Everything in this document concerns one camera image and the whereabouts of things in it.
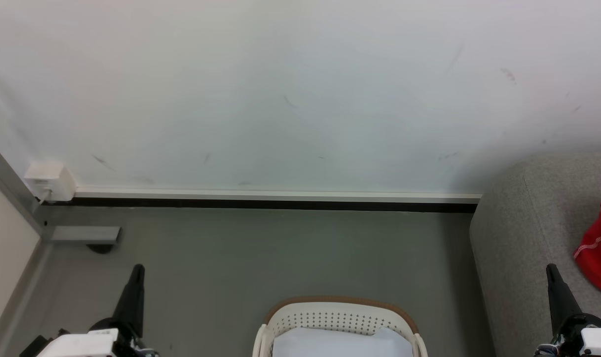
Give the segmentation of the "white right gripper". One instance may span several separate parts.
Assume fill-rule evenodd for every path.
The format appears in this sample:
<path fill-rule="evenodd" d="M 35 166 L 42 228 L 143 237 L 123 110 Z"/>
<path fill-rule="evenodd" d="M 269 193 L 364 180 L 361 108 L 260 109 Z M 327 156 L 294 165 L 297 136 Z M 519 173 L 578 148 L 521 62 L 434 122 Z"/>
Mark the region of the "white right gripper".
<path fill-rule="evenodd" d="M 558 267 L 546 267 L 552 340 L 540 344 L 536 357 L 601 357 L 601 319 L 583 313 Z"/>

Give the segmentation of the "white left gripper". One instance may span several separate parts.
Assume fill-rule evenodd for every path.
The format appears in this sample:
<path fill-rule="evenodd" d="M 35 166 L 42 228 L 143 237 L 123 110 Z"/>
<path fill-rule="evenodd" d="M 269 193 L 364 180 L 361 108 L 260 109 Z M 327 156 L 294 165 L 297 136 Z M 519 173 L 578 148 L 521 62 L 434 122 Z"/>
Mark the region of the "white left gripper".
<path fill-rule="evenodd" d="M 85 334 L 58 330 L 56 338 L 35 339 L 36 357 L 157 357 L 142 341 L 145 267 L 136 264 L 124 285 L 112 318 L 94 324 Z"/>

